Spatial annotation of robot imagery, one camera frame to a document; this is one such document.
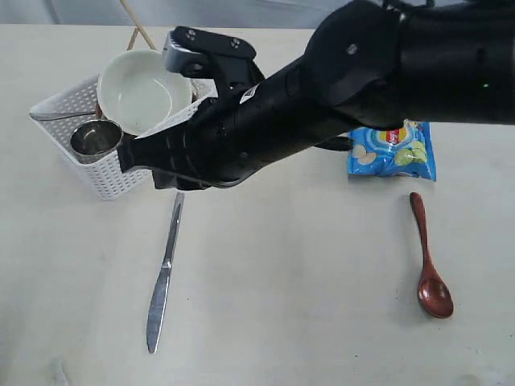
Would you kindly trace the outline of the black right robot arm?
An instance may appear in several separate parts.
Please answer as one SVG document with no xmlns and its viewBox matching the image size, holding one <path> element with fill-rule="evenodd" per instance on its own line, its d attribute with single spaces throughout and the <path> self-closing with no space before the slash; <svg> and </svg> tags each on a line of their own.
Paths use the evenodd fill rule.
<svg viewBox="0 0 515 386">
<path fill-rule="evenodd" d="M 167 70 L 214 81 L 186 121 L 122 144 L 122 172 L 147 169 L 158 189 L 233 187 L 311 147 L 350 150 L 347 132 L 405 120 L 514 122 L 514 4 L 351 1 L 272 76 L 243 39 L 176 27 Z"/>
</svg>

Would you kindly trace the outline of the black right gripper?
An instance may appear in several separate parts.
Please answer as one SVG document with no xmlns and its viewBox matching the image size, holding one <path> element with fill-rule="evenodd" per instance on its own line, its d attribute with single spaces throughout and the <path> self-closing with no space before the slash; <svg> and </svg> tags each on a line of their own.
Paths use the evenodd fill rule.
<svg viewBox="0 0 515 386">
<path fill-rule="evenodd" d="M 154 188 L 202 191 L 244 179 L 306 148 L 298 80 L 216 86 L 218 97 L 167 136 L 133 138 L 117 148 L 123 173 L 152 170 Z"/>
</svg>

